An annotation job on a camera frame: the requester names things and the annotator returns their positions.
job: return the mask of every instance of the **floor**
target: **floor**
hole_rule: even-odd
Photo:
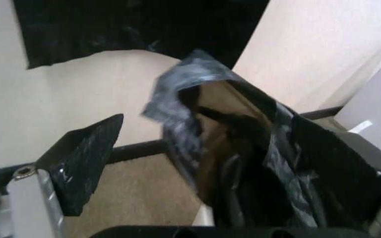
[[[191,225],[200,201],[165,155],[107,165],[79,217],[66,217],[69,238],[118,225]]]

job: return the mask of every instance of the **black baseboard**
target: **black baseboard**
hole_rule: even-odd
[[[322,109],[322,110],[308,112],[308,113],[301,113],[301,116],[310,120],[317,120],[321,118],[332,117],[338,114],[338,112],[342,108],[343,107],[334,107],[334,108],[327,108],[327,109]]]
[[[115,147],[111,152],[108,164],[162,154],[166,151],[167,147],[162,139]]]

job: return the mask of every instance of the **black fabric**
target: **black fabric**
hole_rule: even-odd
[[[29,68],[101,51],[183,59],[203,49],[232,67],[268,0],[13,0]]]

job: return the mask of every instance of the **plastic sheet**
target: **plastic sheet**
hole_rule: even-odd
[[[65,216],[79,216],[95,191],[123,124],[117,114],[72,130],[36,161],[49,172]]]
[[[381,205],[361,155],[202,51],[158,78],[143,114],[217,226],[363,230]]]
[[[183,59],[201,48],[232,67],[268,0],[13,0],[29,68],[101,51]]]

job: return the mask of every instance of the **screw head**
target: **screw head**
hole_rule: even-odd
[[[15,171],[12,176],[14,177],[15,180],[20,180],[20,179],[27,178],[35,173],[36,173],[36,168],[33,165],[27,165]]]

